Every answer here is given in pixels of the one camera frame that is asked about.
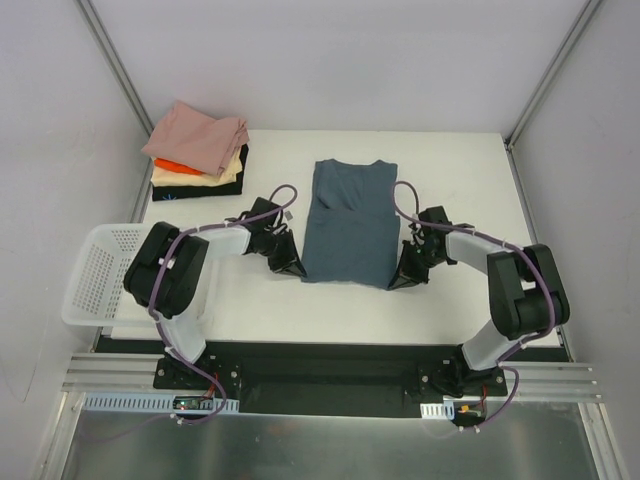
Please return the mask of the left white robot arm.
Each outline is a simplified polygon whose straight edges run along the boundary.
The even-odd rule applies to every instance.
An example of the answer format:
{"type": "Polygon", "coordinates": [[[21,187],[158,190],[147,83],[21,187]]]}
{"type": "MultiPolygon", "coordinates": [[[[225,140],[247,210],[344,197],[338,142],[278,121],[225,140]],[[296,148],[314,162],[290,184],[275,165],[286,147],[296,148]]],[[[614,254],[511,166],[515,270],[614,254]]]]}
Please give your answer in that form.
{"type": "Polygon", "coordinates": [[[176,375],[188,388],[202,388],[211,377],[210,363],[201,358],[206,340],[199,318],[218,260],[257,254],[273,273],[307,276],[285,218],[282,206],[259,197],[250,210],[217,225],[181,231],[158,222],[129,265],[124,290],[154,321],[165,351],[180,361],[176,375]]]}

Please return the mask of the teal blue t-shirt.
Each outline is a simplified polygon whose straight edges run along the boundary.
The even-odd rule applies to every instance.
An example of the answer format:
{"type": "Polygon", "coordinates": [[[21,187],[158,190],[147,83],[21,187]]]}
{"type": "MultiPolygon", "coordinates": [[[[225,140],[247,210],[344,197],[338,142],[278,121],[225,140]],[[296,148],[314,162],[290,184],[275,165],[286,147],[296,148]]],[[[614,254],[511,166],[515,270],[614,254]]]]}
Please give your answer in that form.
{"type": "Polygon", "coordinates": [[[382,160],[315,163],[302,255],[307,282],[388,287],[400,230],[391,198],[397,172],[382,160]]]}

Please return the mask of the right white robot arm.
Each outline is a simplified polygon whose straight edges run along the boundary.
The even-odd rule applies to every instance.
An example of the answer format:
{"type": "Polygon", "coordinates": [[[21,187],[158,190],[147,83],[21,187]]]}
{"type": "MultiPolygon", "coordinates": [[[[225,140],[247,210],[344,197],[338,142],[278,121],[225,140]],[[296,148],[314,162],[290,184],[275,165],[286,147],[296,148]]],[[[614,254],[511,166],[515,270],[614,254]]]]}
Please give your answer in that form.
{"type": "Polygon", "coordinates": [[[456,398],[473,394],[509,357],[568,321],[569,301],[548,246],[518,247],[455,225],[442,206],[418,213],[409,228],[390,290],[426,284],[441,264],[463,263],[487,277],[490,319],[428,375],[434,390],[456,398]]]}

